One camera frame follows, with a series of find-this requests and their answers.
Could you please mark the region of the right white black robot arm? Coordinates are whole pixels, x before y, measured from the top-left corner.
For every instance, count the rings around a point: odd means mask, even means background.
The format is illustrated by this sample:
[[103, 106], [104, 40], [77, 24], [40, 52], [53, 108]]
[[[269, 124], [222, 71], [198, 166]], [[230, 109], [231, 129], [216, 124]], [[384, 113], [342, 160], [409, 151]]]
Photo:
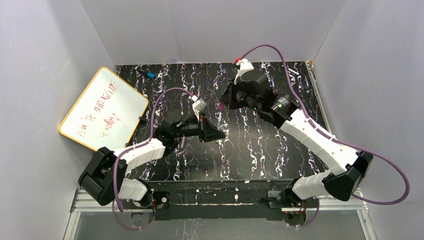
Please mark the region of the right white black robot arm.
[[285, 188], [283, 197], [293, 204], [317, 196], [348, 201], [374, 158], [321, 135], [322, 127], [311, 126], [300, 104], [288, 94], [276, 94], [265, 74], [245, 73], [229, 81], [219, 100], [232, 110], [254, 110], [262, 120], [297, 139], [325, 163], [327, 171], [295, 178]]

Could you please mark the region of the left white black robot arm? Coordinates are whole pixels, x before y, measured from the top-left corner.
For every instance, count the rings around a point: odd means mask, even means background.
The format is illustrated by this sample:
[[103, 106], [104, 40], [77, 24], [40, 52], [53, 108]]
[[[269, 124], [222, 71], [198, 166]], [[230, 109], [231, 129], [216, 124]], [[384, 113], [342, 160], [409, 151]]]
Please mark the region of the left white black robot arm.
[[168, 113], [155, 129], [151, 141], [115, 151], [99, 148], [80, 175], [78, 184], [101, 206], [111, 203], [118, 193], [122, 200], [132, 200], [142, 208], [149, 208], [154, 202], [154, 189], [143, 180], [127, 178], [127, 174], [138, 166], [170, 155], [184, 137], [192, 136], [197, 136], [201, 143], [226, 137], [205, 113], [187, 119], [179, 112]]

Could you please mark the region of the green white marker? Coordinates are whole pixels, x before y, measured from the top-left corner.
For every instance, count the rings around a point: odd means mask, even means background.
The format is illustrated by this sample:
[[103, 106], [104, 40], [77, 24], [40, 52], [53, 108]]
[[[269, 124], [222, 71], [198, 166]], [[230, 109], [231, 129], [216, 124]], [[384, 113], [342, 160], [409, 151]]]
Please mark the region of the green white marker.
[[222, 121], [222, 111], [220, 111], [218, 113], [218, 118], [217, 118], [217, 125], [216, 127], [219, 129], [221, 127], [221, 121]]

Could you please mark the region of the pink marker pen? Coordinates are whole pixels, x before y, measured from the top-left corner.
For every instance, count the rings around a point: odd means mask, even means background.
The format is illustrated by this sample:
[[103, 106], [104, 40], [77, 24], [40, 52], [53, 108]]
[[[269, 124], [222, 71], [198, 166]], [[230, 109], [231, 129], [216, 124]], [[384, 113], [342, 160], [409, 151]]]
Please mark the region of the pink marker pen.
[[181, 139], [181, 144], [180, 144], [180, 148], [181, 148], [181, 149], [184, 147], [184, 145], [185, 145], [185, 141], [186, 141], [186, 138], [185, 138], [185, 137], [183, 137], [183, 138]]

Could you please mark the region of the yellow framed whiteboard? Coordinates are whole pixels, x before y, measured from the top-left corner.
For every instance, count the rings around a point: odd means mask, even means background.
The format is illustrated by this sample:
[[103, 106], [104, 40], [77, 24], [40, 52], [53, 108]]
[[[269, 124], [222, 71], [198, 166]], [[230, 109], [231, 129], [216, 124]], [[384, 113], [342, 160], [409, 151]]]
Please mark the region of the yellow framed whiteboard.
[[149, 100], [107, 67], [101, 67], [60, 123], [63, 136], [93, 150], [122, 149]]

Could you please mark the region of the blue capped white marker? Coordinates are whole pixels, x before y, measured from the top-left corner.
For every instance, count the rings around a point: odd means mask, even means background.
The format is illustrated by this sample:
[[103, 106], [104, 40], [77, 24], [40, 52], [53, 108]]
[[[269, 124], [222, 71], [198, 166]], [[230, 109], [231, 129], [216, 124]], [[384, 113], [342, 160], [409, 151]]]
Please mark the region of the blue capped white marker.
[[300, 73], [298, 72], [298, 71], [295, 71], [295, 70], [293, 70], [293, 69], [291, 69], [291, 68], [288, 68], [288, 71], [289, 72], [291, 72], [292, 74], [294, 74], [294, 75], [297, 75], [297, 76], [299, 76], [300, 75]]

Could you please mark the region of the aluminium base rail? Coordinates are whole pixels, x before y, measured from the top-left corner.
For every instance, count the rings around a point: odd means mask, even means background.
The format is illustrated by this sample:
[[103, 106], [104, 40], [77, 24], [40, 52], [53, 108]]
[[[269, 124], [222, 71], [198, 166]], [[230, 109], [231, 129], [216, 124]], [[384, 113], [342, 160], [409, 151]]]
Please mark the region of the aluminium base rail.
[[[190, 189], [181, 190], [173, 193], [168, 199], [168, 206], [161, 203], [156, 208], [166, 209], [175, 208], [177, 206], [184, 207], [257, 207], [265, 206], [260, 203], [260, 198], [264, 196], [263, 191], [258, 189], [242, 189], [236, 190], [232, 188], [226, 189]], [[330, 196], [312, 197], [306, 200], [307, 210], [314, 211], [317, 206], [323, 211], [332, 210], [361, 210], [367, 211], [367, 204], [355, 197], [351, 197], [348, 201], [340, 201]], [[86, 191], [77, 190], [71, 212], [108, 212], [112, 210], [112, 204], [99, 205]]]

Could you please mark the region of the blue black marker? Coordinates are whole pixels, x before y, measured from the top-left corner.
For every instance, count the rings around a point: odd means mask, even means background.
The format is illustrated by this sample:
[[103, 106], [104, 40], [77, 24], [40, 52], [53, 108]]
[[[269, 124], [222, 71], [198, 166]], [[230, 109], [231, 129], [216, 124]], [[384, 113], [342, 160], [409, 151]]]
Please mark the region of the blue black marker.
[[140, 69], [139, 72], [141, 74], [143, 74], [144, 76], [150, 78], [150, 79], [155, 79], [156, 78], [156, 75], [154, 73], [150, 72], [150, 71], [145, 71], [145, 70], [141, 70]]

